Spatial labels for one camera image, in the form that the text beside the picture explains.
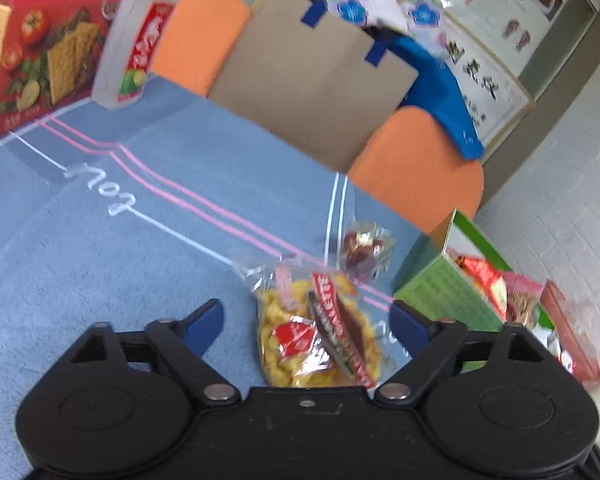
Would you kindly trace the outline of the orange chair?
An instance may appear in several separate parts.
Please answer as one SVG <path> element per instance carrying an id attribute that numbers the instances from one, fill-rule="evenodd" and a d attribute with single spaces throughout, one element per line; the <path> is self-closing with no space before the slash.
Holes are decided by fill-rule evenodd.
<path id="1" fill-rule="evenodd" d="M 484 191 L 480 162 L 460 156 L 434 118 L 414 106 L 397 110 L 370 137 L 348 177 L 425 233 L 455 209 L 474 218 Z"/>
<path id="2" fill-rule="evenodd" d="M 178 0 L 151 71 L 208 96 L 250 18 L 242 0 Z"/>

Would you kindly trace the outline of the pink snack packet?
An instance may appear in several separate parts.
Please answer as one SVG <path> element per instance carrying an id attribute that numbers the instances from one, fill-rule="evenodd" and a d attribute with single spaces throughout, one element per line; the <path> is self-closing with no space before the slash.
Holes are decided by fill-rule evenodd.
<path id="1" fill-rule="evenodd" d="M 506 285 L 507 321 L 532 330 L 540 319 L 544 285 L 514 272 L 503 272 L 502 278 Z"/>

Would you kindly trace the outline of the left orange chair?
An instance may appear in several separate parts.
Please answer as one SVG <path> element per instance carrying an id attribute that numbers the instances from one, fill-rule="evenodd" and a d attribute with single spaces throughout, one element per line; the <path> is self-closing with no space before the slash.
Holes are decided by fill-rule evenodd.
<path id="1" fill-rule="evenodd" d="M 250 18 L 242 0 L 178 0 L 151 71 L 208 96 Z"/>

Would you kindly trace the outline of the green white cardboard box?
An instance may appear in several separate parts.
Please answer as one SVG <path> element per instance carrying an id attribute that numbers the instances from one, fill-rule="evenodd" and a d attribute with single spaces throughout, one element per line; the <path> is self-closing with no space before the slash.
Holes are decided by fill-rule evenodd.
<path id="1" fill-rule="evenodd" d="M 514 272 L 474 222 L 455 209 L 431 233 L 419 237 L 393 281 L 393 296 L 432 320 L 454 318 L 472 330 L 496 332 L 502 321 L 490 302 L 455 262 L 458 256 L 486 259 L 496 270 Z M 555 325 L 544 310 L 530 332 L 562 364 L 570 364 Z"/>

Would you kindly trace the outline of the framed Chinese calligraphy sign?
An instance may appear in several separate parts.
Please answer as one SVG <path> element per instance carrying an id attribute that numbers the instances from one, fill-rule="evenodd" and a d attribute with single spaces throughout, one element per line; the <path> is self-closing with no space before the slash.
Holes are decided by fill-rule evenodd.
<path id="1" fill-rule="evenodd" d="M 312 20 L 329 12 L 322 0 L 310 0 L 310 3 Z M 452 20 L 445 12 L 445 7 L 443 12 L 448 31 L 446 55 L 441 59 L 457 79 L 486 154 L 486 146 L 522 112 L 528 110 L 531 98 L 518 79 L 486 47 Z M 391 52 L 380 40 L 374 41 L 370 59 L 378 63 L 386 53 Z"/>

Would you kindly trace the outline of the pink translucent plastic bowl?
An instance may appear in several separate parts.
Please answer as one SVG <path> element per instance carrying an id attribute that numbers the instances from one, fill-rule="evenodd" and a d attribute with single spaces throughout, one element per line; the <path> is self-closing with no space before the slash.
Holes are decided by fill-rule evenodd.
<path id="1" fill-rule="evenodd" d="M 541 304 L 555 325 L 560 345 L 572 359 L 572 374 L 581 384 L 594 384 L 600 380 L 600 364 L 595 347 L 582 327 L 573 317 L 577 305 L 568 300 L 557 284 L 545 282 Z"/>

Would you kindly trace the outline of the brown paper bag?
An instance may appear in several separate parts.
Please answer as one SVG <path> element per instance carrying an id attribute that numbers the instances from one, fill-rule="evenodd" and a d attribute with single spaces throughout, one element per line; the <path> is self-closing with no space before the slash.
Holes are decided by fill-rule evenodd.
<path id="1" fill-rule="evenodd" d="M 346 172 L 418 73 L 385 41 L 311 0 L 266 0 L 209 98 Z"/>

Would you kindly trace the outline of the clear drink bottle red label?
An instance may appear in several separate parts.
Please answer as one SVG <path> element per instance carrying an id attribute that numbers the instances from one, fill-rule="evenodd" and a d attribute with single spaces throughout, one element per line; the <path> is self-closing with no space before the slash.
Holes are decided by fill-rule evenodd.
<path id="1" fill-rule="evenodd" d="M 92 100 L 107 110 L 142 96 L 152 58 L 178 0 L 120 0 L 92 87 Z"/>

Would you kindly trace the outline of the clear wrapped red date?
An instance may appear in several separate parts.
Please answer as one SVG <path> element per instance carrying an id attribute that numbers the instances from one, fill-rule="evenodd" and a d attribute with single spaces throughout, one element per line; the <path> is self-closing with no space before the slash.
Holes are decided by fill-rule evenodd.
<path id="1" fill-rule="evenodd" d="M 377 280 L 388 271 L 396 240 L 375 222 L 355 221 L 341 239 L 340 269 L 362 283 Z"/>

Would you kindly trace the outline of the yellow chips clear bag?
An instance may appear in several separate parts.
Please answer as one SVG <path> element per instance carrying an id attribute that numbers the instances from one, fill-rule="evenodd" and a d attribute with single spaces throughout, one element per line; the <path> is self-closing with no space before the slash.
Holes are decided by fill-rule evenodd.
<path id="1" fill-rule="evenodd" d="M 382 350 L 345 275 L 298 259 L 238 271 L 258 304 L 258 346 L 276 388 L 377 387 Z"/>

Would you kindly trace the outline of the blue fabric bag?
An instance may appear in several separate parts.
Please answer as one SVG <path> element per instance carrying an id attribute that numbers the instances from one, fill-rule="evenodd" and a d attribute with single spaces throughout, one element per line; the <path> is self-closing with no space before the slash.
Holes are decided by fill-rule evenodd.
<path id="1" fill-rule="evenodd" d="M 417 72 L 400 107 L 417 107 L 427 112 L 443 129 L 460 156 L 465 160 L 479 160 L 484 154 L 484 146 L 449 66 L 410 37 L 384 28 L 372 28 L 368 34 L 383 42 L 391 53 Z"/>

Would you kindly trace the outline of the red beef snack packet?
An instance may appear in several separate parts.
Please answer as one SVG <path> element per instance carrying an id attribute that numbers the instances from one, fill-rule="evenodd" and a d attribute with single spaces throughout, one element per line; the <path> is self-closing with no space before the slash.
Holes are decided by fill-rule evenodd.
<path id="1" fill-rule="evenodd" d="M 458 256 L 455 258 L 455 262 L 480 294 L 490 302 L 496 315 L 505 321 L 507 288 L 501 272 L 491 266 L 486 259 L 473 256 Z"/>

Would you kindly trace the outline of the red cracker box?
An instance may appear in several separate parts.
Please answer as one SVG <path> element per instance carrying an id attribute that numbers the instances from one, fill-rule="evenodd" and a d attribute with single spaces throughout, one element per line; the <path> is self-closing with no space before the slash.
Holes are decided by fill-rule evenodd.
<path id="1" fill-rule="evenodd" d="M 90 93 L 120 0 L 0 0 L 0 136 Z"/>

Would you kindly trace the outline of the right orange chair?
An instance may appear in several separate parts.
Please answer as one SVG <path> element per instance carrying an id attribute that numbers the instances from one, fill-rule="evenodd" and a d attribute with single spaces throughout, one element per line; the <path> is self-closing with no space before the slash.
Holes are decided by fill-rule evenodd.
<path id="1" fill-rule="evenodd" d="M 480 162 L 460 156 L 434 118 L 414 106 L 397 110 L 370 137 L 348 177 L 425 233 L 455 209 L 474 218 L 484 191 Z"/>

